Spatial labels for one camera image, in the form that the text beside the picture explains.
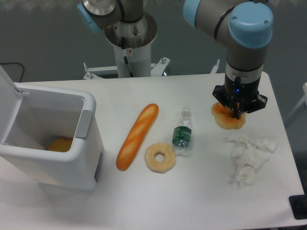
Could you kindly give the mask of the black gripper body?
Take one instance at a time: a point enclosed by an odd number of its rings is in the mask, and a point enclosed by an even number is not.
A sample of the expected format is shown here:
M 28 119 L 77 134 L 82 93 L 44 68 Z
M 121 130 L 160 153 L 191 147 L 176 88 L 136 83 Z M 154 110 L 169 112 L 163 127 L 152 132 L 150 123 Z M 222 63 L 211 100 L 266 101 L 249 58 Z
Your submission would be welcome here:
M 216 85 L 213 90 L 213 96 L 224 107 L 230 109 L 230 98 L 240 98 L 240 111 L 242 113 L 253 113 L 266 107 L 268 98 L 259 93 L 260 84 L 259 75 L 256 79 L 244 80 L 243 77 L 225 74 L 224 84 Z

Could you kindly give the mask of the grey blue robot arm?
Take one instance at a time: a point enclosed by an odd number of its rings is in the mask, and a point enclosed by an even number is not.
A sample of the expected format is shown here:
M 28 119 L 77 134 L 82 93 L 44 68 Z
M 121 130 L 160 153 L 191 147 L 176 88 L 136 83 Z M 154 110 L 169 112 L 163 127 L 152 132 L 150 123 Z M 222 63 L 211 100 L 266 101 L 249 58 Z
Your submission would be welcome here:
M 151 75 L 157 24 L 141 0 L 82 0 L 77 10 L 91 31 L 104 32 L 113 45 L 119 77 Z M 213 90 L 218 102 L 234 118 L 263 109 L 267 98 L 258 86 L 273 26 L 266 1 L 187 0 L 183 16 L 227 49 L 224 84 Z

